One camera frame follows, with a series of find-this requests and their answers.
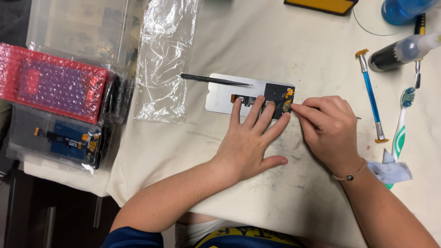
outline right hand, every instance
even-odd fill
[[[364,160],[357,151],[357,117],[339,96],[308,98],[291,104],[312,152],[337,177],[354,174]]]

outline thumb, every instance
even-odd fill
[[[264,170],[288,164],[288,159],[282,156],[271,156],[262,160],[261,166]]]

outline toothbrush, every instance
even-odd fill
[[[412,106],[412,102],[415,98],[415,88],[410,87],[403,91],[401,95],[401,113],[398,120],[398,127],[396,128],[395,136],[393,137],[392,144],[392,156],[395,161],[398,162],[398,157],[400,156],[401,149],[404,145],[404,137],[406,136],[406,130],[404,128],[404,116],[406,114],[406,109]]]
[[[367,73],[367,63],[364,54],[369,50],[363,49],[358,51],[355,55],[360,58],[361,71],[364,75],[364,81],[366,83],[367,93],[369,94],[370,106],[372,107],[372,112],[374,113],[375,119],[375,127],[377,128],[377,139],[375,142],[384,143],[389,140],[385,138],[385,134],[383,132],[383,127],[381,126],[380,115],[378,114],[377,103],[375,102],[374,92],[372,91],[372,85],[370,84],[369,74]]]

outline clear plastic storage box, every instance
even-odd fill
[[[26,45],[131,67],[138,52],[142,4],[143,0],[33,0]]]

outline left hand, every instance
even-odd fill
[[[270,124],[276,108],[274,102],[270,101],[257,120],[264,102],[265,97],[258,96],[245,122],[240,124],[242,102],[240,98],[236,99],[228,132],[213,158],[228,170],[230,179],[235,183],[252,178],[272,167],[288,164],[288,159],[282,156],[263,158],[266,148],[282,133],[291,118],[290,113],[283,114],[263,133]]]

